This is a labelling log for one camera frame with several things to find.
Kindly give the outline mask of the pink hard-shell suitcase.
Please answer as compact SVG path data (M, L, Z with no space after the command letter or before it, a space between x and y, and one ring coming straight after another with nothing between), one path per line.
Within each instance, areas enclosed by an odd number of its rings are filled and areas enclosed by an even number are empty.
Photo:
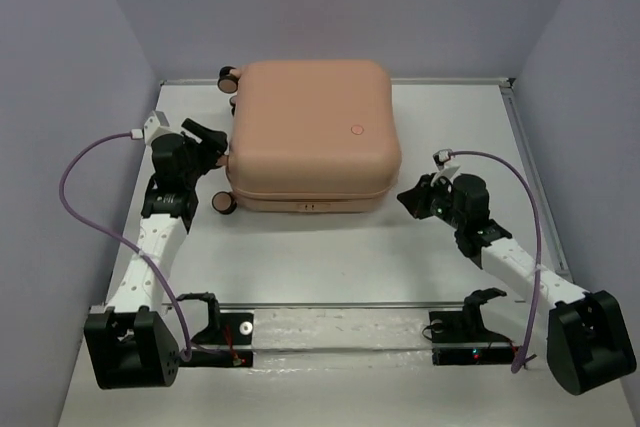
M212 207L360 213L397 182L402 153L389 74L372 60L265 60L224 66L233 116Z

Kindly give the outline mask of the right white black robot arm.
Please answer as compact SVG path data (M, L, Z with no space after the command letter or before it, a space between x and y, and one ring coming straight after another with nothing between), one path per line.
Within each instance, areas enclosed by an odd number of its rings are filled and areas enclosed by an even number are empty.
M616 298L604 290L589 292L537 264L492 219L483 179L425 174L397 199L413 218L435 217L452 227L464 257L529 302L545 331L547 365L566 392L581 395L636 371Z

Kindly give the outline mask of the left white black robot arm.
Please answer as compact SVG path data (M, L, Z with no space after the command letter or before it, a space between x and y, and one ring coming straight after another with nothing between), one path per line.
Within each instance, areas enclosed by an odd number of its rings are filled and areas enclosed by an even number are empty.
M100 313L88 315L85 343L103 390L168 387L192 358L192 334L215 339L221 317L206 307L186 322L168 277L198 207L199 179L221 167L228 141L222 131L186 119L179 132L149 119L142 135L153 173L144 192L136 241L124 277Z

